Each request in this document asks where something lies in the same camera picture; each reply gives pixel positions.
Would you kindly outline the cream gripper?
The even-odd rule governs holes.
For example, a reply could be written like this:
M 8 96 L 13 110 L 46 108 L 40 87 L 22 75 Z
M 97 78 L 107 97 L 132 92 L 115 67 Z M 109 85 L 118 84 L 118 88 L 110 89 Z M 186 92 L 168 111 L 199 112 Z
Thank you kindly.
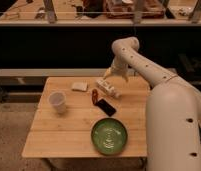
M 104 73 L 103 78 L 106 79 L 108 77 L 112 76 L 120 76 L 122 77 L 125 81 L 128 81 L 128 68 L 127 67 L 116 67 L 116 66 L 111 66 L 109 67 L 106 72 Z

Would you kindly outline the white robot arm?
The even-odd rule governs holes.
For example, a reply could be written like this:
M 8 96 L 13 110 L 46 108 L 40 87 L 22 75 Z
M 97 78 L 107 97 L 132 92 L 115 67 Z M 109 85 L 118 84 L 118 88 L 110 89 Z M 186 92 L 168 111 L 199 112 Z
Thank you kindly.
M 135 37 L 114 41 L 114 59 L 104 76 L 125 78 L 133 68 L 152 87 L 145 109 L 147 171 L 201 171 L 201 92 L 138 49 Z

